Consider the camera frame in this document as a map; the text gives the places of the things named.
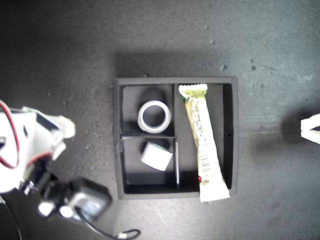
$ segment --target snack bar wrapper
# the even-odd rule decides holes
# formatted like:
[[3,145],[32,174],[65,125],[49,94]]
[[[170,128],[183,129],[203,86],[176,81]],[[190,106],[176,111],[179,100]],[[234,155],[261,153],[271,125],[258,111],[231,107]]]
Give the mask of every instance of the snack bar wrapper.
[[198,176],[201,178],[200,201],[203,203],[228,199],[230,193],[221,173],[205,98],[208,85],[179,85],[178,90],[185,98],[185,109],[197,147]]

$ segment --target red wire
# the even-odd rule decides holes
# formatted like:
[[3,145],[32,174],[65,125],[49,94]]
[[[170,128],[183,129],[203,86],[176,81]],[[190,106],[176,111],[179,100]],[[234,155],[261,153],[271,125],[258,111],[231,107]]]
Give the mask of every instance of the red wire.
[[2,163],[5,167],[9,168],[9,169],[15,169],[18,167],[19,165],[19,152],[20,152],[20,146],[19,146],[19,139],[18,139],[18,135],[17,135],[17,131],[16,131],[16,127],[14,124],[14,121],[12,119],[12,113],[10,111],[10,108],[3,102],[0,100],[0,108],[2,108],[4,114],[6,115],[6,117],[9,120],[9,123],[11,125],[12,128],[12,132],[14,135],[14,139],[15,139],[15,145],[16,145],[16,165],[13,166],[10,163],[8,163],[3,157],[0,156],[0,163]]
[[44,157],[47,157],[47,156],[52,156],[53,153],[52,152],[45,152],[45,153],[41,153],[33,158],[31,158],[31,160],[28,162],[28,165],[31,165],[33,164],[35,161],[37,161],[38,159],[41,159],[41,158],[44,158]]

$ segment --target black cable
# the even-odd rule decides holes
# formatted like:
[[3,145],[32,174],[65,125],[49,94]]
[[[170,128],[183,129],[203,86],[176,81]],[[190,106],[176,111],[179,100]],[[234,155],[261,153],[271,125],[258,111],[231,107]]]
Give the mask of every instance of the black cable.
[[102,235],[104,237],[108,237],[110,239],[114,239],[114,240],[119,240],[119,239],[126,239],[126,240],[132,240],[137,238],[140,234],[141,231],[138,229],[131,229],[128,231],[123,231],[121,232],[122,234],[131,234],[131,233],[136,233],[134,236],[131,237],[127,237],[127,238],[119,238],[117,236],[113,236],[111,234],[108,234],[100,229],[98,229],[97,227],[95,227],[91,222],[89,222],[86,217],[82,214],[81,209],[79,207],[75,207],[75,211],[76,213],[79,215],[79,217],[81,218],[81,220],[87,225],[88,228],[90,228],[92,231],[94,231],[96,234]]
[[3,205],[5,206],[7,212],[10,214],[15,226],[16,226],[16,229],[17,229],[17,232],[19,234],[19,239],[22,240],[22,236],[21,236],[21,231],[20,231],[20,228],[19,228],[19,225],[18,225],[18,222],[14,216],[14,214],[10,211],[10,209],[8,208],[7,206],[7,203],[6,201],[0,196],[0,204],[3,203]]

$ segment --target tape roll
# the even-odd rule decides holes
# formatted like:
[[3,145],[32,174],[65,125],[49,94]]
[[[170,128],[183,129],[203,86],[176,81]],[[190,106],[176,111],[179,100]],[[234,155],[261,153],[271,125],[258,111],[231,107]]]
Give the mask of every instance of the tape roll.
[[[150,107],[160,107],[164,111],[164,120],[159,126],[149,126],[144,120],[144,113]],[[166,104],[162,101],[148,101],[142,105],[138,113],[138,125],[141,130],[146,131],[150,134],[159,134],[167,129],[171,121],[171,112]]]

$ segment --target floor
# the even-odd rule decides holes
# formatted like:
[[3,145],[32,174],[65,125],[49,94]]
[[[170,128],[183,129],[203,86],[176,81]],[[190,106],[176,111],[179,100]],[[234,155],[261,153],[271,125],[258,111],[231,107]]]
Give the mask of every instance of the floor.
[[[115,200],[96,224],[113,234],[141,229],[140,240],[317,240],[320,146],[300,138],[299,121],[320,113],[319,23],[312,0],[3,0],[0,97],[71,118],[75,139],[52,170],[116,198],[114,78],[236,76],[237,195],[211,204]],[[26,240],[102,239],[80,224],[44,221],[36,195],[4,198]],[[9,219],[2,206],[0,214]],[[10,220],[0,236],[18,239]]]

